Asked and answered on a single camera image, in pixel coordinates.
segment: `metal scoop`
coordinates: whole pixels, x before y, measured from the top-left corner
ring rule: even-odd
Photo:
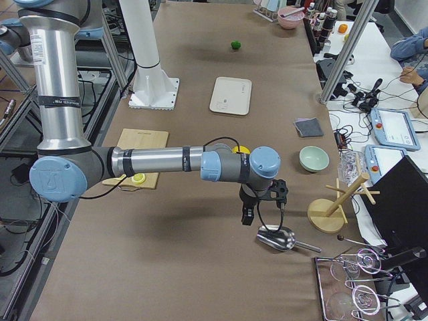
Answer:
[[[277,225],[266,225],[268,229],[271,231],[275,231],[278,229]],[[304,249],[310,249],[311,251],[321,253],[321,249],[319,247],[309,245],[300,241],[296,241],[294,237],[294,232],[288,227],[282,227],[278,232],[272,233],[268,231],[264,226],[259,228],[257,232],[257,239],[269,246],[272,246],[274,249],[278,251],[288,251],[292,249],[294,246],[303,247]]]

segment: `pink bowl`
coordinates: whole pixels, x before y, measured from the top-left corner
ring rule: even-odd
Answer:
[[[281,15],[285,15],[296,9],[295,7],[284,7],[278,10],[278,23],[283,29],[295,29],[305,16],[304,12],[301,11],[285,18],[281,17]]]

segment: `bottle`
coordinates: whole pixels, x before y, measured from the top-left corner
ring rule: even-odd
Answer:
[[[321,12],[319,16],[317,16],[314,24],[314,31],[320,32],[322,30],[322,25],[324,25],[324,21],[326,19],[326,14]]]
[[[311,19],[315,13],[315,2],[311,2],[305,13],[305,19]]]
[[[330,12],[330,17],[333,19],[336,19],[337,18],[337,10],[332,9]]]

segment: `blue joint cap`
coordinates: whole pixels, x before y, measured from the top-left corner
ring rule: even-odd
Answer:
[[[257,147],[249,155],[249,164],[260,177],[273,179],[278,174],[281,166],[281,158],[276,150],[261,146]]]
[[[38,8],[49,5],[54,0],[14,0],[14,2],[22,8]]]
[[[217,152],[203,152],[201,157],[201,179],[217,182],[221,176],[221,161]]]
[[[0,50],[5,54],[5,55],[11,55],[13,54],[13,52],[15,51],[15,48],[13,48],[11,45],[9,45],[8,43],[1,41],[0,40]]]
[[[0,21],[0,24],[4,25],[5,27],[22,27],[22,26],[24,26],[18,18],[4,19],[3,21]]]
[[[104,29],[101,27],[96,29],[81,29],[74,37],[79,40],[99,40],[103,35]]]
[[[29,172],[34,190],[52,202],[68,202],[85,193],[88,182],[73,162],[58,156],[38,159]]]

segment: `gray napkin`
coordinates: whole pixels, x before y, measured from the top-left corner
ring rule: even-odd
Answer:
[[[298,118],[294,122],[294,126],[300,137],[324,136],[320,123],[316,118]]]

